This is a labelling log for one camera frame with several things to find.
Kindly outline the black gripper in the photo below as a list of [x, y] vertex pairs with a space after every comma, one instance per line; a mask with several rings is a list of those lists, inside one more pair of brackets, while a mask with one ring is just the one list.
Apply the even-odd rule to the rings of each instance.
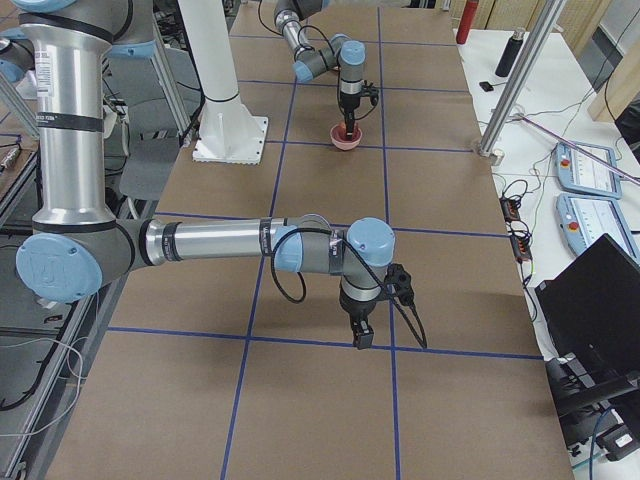
[[353, 346], [356, 349], [369, 349], [373, 344], [374, 330], [368, 323], [368, 315], [378, 302], [394, 299], [414, 309], [411, 275], [401, 264], [390, 264], [381, 283], [382, 287], [375, 285], [365, 288], [347, 276], [341, 279], [339, 301], [349, 314]]
[[[370, 102], [370, 110], [360, 116], [356, 116], [356, 110], [360, 107], [361, 99], [367, 98]], [[354, 138], [355, 120], [361, 120], [369, 115], [378, 105], [378, 88], [373, 82], [360, 80], [358, 82], [339, 81], [338, 105], [344, 117], [345, 140]]]

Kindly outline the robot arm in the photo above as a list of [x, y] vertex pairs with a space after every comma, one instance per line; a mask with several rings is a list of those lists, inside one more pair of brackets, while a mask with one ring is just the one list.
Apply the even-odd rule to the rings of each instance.
[[107, 207], [103, 70], [110, 51], [155, 46], [148, 1], [23, 1], [20, 27], [34, 48], [43, 205], [16, 253], [22, 282], [71, 303], [149, 266], [203, 258], [263, 256], [272, 271], [340, 280], [353, 343], [368, 348], [369, 314], [391, 302], [420, 345], [424, 327], [410, 275], [393, 260], [395, 235], [377, 218], [334, 229], [321, 216], [199, 223], [121, 220]]
[[327, 1], [279, 1], [274, 8], [273, 20], [276, 32], [292, 51], [293, 71], [300, 83], [309, 83], [326, 72], [335, 70], [337, 80], [337, 104], [343, 121], [330, 131], [332, 143], [347, 151], [356, 148], [362, 139], [359, 126], [361, 118], [357, 110], [361, 100], [367, 98], [371, 107], [379, 102], [379, 89], [364, 79], [366, 47], [345, 34], [325, 38], [326, 46], [316, 48], [309, 42], [304, 20], [319, 13], [329, 5]]

